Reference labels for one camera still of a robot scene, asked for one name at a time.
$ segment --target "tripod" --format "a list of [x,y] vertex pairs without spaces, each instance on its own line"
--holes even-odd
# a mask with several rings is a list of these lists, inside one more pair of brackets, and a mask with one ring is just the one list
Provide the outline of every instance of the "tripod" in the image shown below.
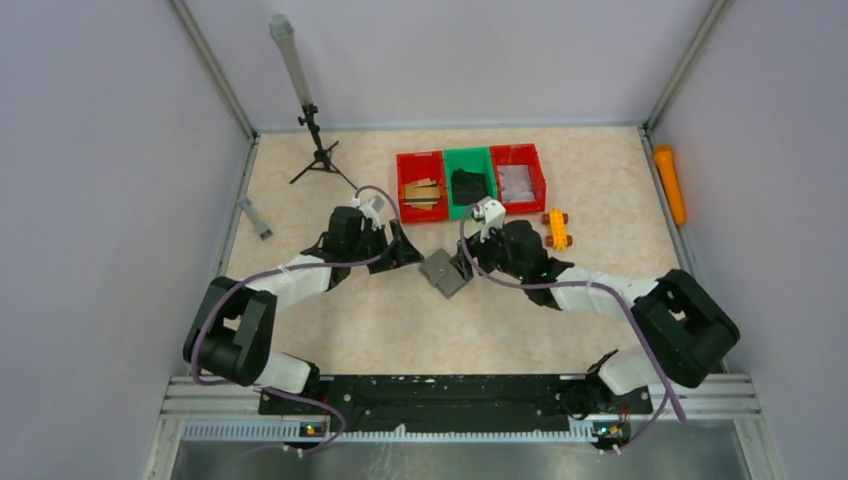
[[317,150],[315,150],[315,158],[312,160],[312,163],[307,165],[306,168],[301,170],[300,173],[298,173],[294,178],[292,178],[289,184],[296,182],[300,177],[303,176],[304,173],[310,170],[315,170],[318,172],[328,172],[341,175],[341,177],[344,178],[345,181],[347,181],[347,183],[349,183],[351,187],[356,189],[356,185],[354,185],[354,183],[351,182],[350,179],[347,178],[341,170],[339,170],[339,167],[333,164],[333,149],[336,148],[336,145],[339,144],[338,140],[333,142],[333,144],[330,145],[330,148],[327,149],[325,149],[322,145],[321,136],[318,134],[318,132],[321,131],[321,127],[319,127],[315,123],[316,113],[318,113],[318,107],[310,103],[309,105],[303,106],[304,116],[297,117],[297,121],[300,122],[301,125],[305,124],[307,125],[307,127],[309,127],[309,133],[312,134],[312,141],[315,142],[315,147],[317,148]]

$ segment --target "white wall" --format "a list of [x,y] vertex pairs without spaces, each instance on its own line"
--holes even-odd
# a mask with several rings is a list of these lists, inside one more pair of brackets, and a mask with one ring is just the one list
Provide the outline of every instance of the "white wall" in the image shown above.
[[844,478],[848,4],[736,2],[658,139],[792,478]]
[[137,478],[246,142],[166,2],[0,5],[0,478]]
[[189,0],[255,128],[298,128],[268,21],[330,128],[644,121],[711,0]]

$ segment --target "plastic container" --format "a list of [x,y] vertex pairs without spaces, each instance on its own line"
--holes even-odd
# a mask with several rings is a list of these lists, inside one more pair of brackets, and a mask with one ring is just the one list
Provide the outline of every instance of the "plastic container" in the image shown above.
[[462,218],[468,205],[454,205],[451,193],[450,178],[456,170],[471,173],[482,173],[486,177],[486,190],[490,197],[498,195],[498,184],[495,171],[492,168],[492,155],[489,147],[455,148],[444,151],[445,178],[448,185],[448,212],[451,220]]
[[[448,193],[445,181],[445,163],[442,152],[399,153],[397,155],[398,208],[402,223],[443,222],[448,219]],[[415,208],[403,203],[403,186],[424,178],[439,184],[442,195],[430,210]]]
[[529,202],[504,203],[503,205],[507,215],[544,212],[548,186],[547,182],[545,182],[545,175],[542,174],[542,167],[539,165],[539,154],[536,152],[536,145],[532,143],[494,145],[489,147],[489,151],[492,156],[492,165],[495,172],[498,201],[502,203],[501,192],[503,188],[497,175],[498,165],[526,165],[530,171],[530,181],[536,199]]

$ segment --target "gray square object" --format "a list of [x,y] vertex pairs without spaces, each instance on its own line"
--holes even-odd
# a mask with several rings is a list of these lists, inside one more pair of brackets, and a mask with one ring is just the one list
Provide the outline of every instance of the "gray square object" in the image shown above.
[[452,297],[468,283],[459,271],[451,265],[451,256],[444,249],[436,250],[418,267],[418,271],[436,287],[445,298]]

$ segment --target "wooden table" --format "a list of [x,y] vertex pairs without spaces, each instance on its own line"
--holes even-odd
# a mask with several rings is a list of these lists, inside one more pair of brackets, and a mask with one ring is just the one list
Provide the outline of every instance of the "wooden table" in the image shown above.
[[[535,143],[548,209],[570,216],[574,245],[558,258],[589,269],[661,276],[677,266],[635,127],[324,132],[339,140],[335,163],[358,185],[397,192],[395,155]],[[262,135],[248,195],[274,235],[261,241],[242,214],[228,276],[242,278],[291,260],[326,230],[353,194],[338,175],[309,172],[308,133]],[[384,219],[390,213],[383,212]],[[540,215],[530,219],[546,231]],[[425,256],[454,252],[456,221],[405,225]],[[304,300],[274,326],[273,347],[335,374],[583,372],[601,355],[636,344],[630,327],[582,312],[538,307],[517,290],[475,278],[450,300],[416,266],[378,275],[355,269],[329,293]]]

